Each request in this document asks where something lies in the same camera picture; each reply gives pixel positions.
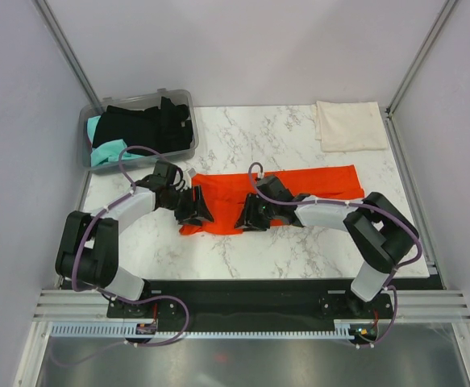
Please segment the orange t-shirt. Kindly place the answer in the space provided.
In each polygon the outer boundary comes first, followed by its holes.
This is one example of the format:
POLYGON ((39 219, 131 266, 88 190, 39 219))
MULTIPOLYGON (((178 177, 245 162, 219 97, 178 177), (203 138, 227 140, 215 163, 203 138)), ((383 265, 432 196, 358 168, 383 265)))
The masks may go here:
MULTIPOLYGON (((354 165, 271 171, 292 194, 313 194, 320 198, 350 200, 364 197, 354 165)), ((184 225, 179 230, 183 236, 205 232, 212 235, 239 235, 235 223, 242 214, 246 196, 253 194, 247 173, 197 174, 193 185, 200 186, 206 206, 213 215, 212 223, 201 226, 184 225)))

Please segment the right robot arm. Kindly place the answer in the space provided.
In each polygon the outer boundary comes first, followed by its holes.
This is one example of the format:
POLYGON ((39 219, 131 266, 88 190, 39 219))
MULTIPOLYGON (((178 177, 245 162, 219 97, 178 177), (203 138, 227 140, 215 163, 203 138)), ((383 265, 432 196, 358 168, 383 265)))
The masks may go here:
POLYGON ((358 318, 375 307, 376 295, 388 285, 412 248, 422 254, 419 233, 413 224, 381 193, 356 201, 292 195, 275 175, 253 183, 235 228, 266 231, 274 220, 294 227, 323 227, 347 232, 363 264, 346 296, 347 311, 358 318))

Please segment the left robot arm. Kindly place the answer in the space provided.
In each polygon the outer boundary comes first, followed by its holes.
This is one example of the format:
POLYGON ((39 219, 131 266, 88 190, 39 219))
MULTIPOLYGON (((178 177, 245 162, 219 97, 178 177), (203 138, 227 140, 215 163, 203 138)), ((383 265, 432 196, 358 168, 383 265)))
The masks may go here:
POLYGON ((56 255, 56 273, 71 281, 75 291, 100 290, 126 299, 126 308, 136 317, 150 314, 154 299, 144 292, 147 282, 120 266, 119 236, 159 209, 172 211, 180 225, 213 222, 202 188, 192 185, 195 175, 193 169, 182 170, 160 160, 152 173, 133 181, 126 193, 109 204, 92 212, 71 212, 56 255))

